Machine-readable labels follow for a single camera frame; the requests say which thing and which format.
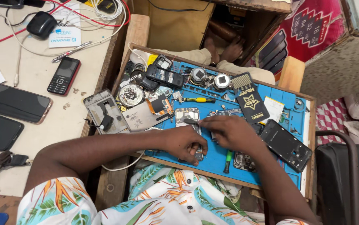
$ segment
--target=floral shirt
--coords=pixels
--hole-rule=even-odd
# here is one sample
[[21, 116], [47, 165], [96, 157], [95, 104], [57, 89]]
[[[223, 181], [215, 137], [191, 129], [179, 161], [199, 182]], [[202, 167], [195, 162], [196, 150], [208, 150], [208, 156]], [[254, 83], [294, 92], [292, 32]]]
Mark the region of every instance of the floral shirt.
[[[17, 225], [258, 224], [232, 202], [239, 199], [240, 186], [192, 171], [143, 163], [146, 165], [137, 168], [131, 178], [127, 202], [97, 212], [81, 180], [55, 178], [22, 198]], [[290, 224], [307, 225], [292, 219], [278, 223]]]

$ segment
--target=star logo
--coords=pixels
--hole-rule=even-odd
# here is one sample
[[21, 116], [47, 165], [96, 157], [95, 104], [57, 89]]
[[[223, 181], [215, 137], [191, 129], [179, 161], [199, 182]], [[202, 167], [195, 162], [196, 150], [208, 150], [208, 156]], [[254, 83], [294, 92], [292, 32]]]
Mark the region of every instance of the star logo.
[[245, 101], [245, 106], [244, 108], [251, 108], [252, 110], [255, 110], [256, 109], [256, 105], [257, 103], [259, 103], [260, 101], [254, 99], [254, 96], [253, 94], [250, 95], [249, 97], [244, 97], [243, 100]]

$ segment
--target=trouser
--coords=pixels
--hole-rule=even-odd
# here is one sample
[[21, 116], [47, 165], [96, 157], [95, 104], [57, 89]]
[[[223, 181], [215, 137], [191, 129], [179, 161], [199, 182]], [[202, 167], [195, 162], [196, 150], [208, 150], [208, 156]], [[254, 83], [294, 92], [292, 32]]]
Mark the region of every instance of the trouser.
[[[204, 65], [209, 65], [212, 60], [212, 55], [207, 49], [184, 51], [184, 52], [169, 52], [167, 50], [158, 50], [158, 51], [162, 51], [164, 53], [168, 53], [184, 59], [192, 60]], [[264, 70], [256, 67], [240, 67], [234, 65], [233, 63], [227, 62], [226, 60], [223, 60], [220, 63], [218, 63], [217, 69], [225, 70], [235, 74], [242, 74], [245, 72], [249, 72], [250, 75], [252, 76], [252, 79], [266, 82], [272, 85], [276, 84], [273, 73], [268, 70]]]

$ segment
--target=bare foot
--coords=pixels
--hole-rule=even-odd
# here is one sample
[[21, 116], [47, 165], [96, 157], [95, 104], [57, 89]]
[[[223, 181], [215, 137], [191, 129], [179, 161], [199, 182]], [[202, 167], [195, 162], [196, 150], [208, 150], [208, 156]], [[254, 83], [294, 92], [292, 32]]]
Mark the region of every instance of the bare foot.
[[244, 39], [241, 37], [236, 37], [232, 43], [223, 51], [220, 56], [220, 60], [227, 60], [227, 62], [232, 63], [235, 61], [239, 56], [241, 56], [243, 52], [243, 44], [245, 43]]
[[217, 50], [215, 49], [215, 44], [213, 41], [214, 35], [210, 29], [207, 29], [205, 41], [204, 41], [204, 48], [209, 50], [210, 54], [212, 55], [212, 63], [219, 63], [220, 62], [220, 55], [217, 53]]

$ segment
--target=yellow screwdriver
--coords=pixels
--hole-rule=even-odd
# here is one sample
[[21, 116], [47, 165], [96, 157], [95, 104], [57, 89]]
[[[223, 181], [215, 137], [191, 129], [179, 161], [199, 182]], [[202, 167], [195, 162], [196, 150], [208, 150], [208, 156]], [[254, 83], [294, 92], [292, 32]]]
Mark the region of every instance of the yellow screwdriver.
[[184, 102], [215, 103], [215, 99], [207, 98], [183, 98]]

